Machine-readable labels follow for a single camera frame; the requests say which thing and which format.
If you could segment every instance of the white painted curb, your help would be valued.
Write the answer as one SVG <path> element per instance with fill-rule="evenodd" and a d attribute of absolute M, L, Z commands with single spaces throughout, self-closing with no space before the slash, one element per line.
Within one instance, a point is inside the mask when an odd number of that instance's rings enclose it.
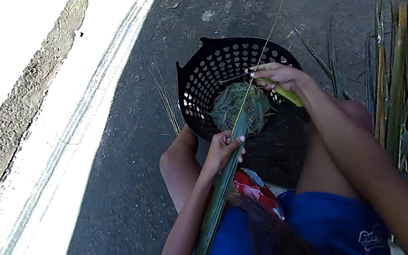
<path fill-rule="evenodd" d="M 0 254 L 67 252 L 117 81 L 152 2 L 89 3 L 84 35 L 0 183 Z"/>

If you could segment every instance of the knee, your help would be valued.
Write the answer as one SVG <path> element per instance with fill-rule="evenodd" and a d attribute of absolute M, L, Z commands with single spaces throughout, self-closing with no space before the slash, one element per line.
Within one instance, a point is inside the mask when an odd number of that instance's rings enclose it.
<path fill-rule="evenodd" d="M 176 162 L 175 153 L 173 153 L 170 149 L 164 152 L 160 157 L 160 172 L 161 175 L 165 177 L 169 174 L 170 169 L 172 169 L 172 165 Z"/>
<path fill-rule="evenodd" d="M 349 100 L 338 100 L 337 103 L 361 127 L 372 130 L 371 115 L 362 104 Z"/>

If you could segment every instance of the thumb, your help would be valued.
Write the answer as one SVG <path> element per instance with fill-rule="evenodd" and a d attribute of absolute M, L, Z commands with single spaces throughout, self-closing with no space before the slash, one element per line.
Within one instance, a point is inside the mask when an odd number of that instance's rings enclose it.
<path fill-rule="evenodd" d="M 240 145 L 245 142 L 245 136 L 239 136 L 236 139 L 234 139 L 227 147 L 226 149 L 228 152 L 233 153 L 235 149 L 237 149 Z"/>

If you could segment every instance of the hand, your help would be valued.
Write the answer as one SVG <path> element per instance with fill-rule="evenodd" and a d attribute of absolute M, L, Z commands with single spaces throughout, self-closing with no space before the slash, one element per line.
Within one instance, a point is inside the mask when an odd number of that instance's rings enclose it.
<path fill-rule="evenodd" d="M 278 82 L 284 90 L 288 91 L 294 91 L 298 88 L 298 83 L 305 83 L 310 79 L 308 74 L 280 63 L 261 64 L 258 66 L 257 72 L 251 74 L 251 77 L 255 79 L 270 78 L 272 81 Z M 275 84 L 267 85 L 264 81 L 257 81 L 257 84 L 267 90 L 275 89 Z"/>
<path fill-rule="evenodd" d="M 210 178 L 216 177 L 228 164 L 235 149 L 245 142 L 245 136 L 240 136 L 230 143 L 231 134 L 232 131 L 228 130 L 213 136 L 201 174 Z M 243 161 L 242 154 L 245 152 L 245 148 L 243 148 L 242 153 L 238 156 L 240 163 Z"/>

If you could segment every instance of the leaf pile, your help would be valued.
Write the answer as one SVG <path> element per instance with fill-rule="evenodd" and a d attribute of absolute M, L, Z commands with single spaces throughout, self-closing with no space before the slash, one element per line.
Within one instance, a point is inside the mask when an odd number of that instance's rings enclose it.
<path fill-rule="evenodd" d="M 233 130 L 237 115 L 242 107 L 247 93 L 247 83 L 229 84 L 215 99 L 213 112 L 210 115 L 218 129 Z M 275 110 L 269 103 L 262 89 L 250 86 L 250 91 L 245 102 L 246 119 L 248 120 L 248 133 L 259 133 L 270 115 L 269 110 Z"/>

